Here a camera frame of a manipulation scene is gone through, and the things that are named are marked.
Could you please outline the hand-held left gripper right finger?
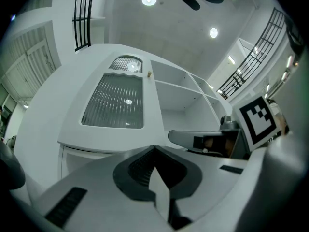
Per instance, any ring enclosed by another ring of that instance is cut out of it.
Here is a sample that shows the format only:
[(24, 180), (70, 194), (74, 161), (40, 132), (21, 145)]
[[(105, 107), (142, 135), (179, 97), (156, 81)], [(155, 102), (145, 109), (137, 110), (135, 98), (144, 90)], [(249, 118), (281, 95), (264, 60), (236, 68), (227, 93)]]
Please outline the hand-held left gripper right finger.
[(218, 158), (181, 149), (165, 147), (173, 157), (187, 169), (189, 181), (177, 192), (193, 190), (191, 195), (172, 199), (171, 189), (163, 180), (164, 174), (171, 173), (174, 167), (167, 163), (168, 170), (154, 169), (155, 206), (163, 219), (174, 225), (176, 222), (196, 222), (213, 209), (231, 191), (247, 165), (246, 160)]

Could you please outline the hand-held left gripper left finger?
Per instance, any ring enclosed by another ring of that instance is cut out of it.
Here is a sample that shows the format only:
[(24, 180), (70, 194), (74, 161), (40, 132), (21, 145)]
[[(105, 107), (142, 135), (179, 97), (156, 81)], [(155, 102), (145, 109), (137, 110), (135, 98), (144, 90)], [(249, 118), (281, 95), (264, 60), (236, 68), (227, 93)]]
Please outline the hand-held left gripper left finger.
[(72, 188), (78, 187), (87, 192), (63, 228), (68, 232), (171, 232), (172, 227), (153, 202), (128, 198), (113, 180), (117, 164), (142, 150), (125, 151), (87, 163), (46, 190), (33, 208), (46, 216)]

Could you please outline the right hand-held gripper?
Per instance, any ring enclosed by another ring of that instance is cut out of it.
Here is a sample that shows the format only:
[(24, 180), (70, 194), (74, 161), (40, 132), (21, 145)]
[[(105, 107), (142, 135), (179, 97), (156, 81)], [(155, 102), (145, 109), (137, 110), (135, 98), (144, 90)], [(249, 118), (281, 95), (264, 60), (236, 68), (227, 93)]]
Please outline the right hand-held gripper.
[(277, 132), (278, 125), (267, 99), (256, 95), (235, 105), (232, 115), (221, 117), (219, 131), (171, 130), (168, 139), (205, 155), (248, 159)]

